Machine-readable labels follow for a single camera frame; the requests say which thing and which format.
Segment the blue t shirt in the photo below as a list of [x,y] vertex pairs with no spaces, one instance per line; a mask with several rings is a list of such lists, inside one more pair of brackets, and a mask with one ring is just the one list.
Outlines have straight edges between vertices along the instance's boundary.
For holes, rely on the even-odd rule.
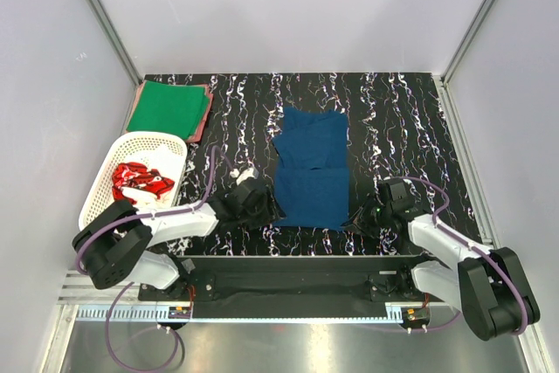
[[274,195],[285,213],[276,226],[342,228],[349,217],[347,133],[345,114],[284,109],[282,131],[273,137]]

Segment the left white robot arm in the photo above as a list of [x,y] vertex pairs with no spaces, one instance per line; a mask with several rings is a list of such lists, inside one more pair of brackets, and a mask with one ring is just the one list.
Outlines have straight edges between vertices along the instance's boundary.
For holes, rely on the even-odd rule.
[[146,285],[171,300],[191,286],[191,269],[177,257],[149,249],[187,237],[238,227],[258,229],[285,218],[273,188],[248,176],[227,192],[193,204],[140,213],[126,200],[110,204],[72,240],[76,266],[95,288],[108,289],[123,281]]

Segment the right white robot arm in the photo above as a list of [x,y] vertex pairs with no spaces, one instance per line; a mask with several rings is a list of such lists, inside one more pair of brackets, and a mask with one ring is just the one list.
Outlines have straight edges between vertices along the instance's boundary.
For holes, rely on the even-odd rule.
[[537,323],[541,310],[518,255],[508,247],[475,242],[443,222],[439,215],[450,204],[448,196],[435,211],[422,208],[411,194],[415,180],[399,176],[381,181],[377,197],[368,197],[344,223],[362,236],[391,230],[428,253],[399,268],[387,287],[373,289],[407,300],[434,296],[457,309],[483,341],[521,335]]

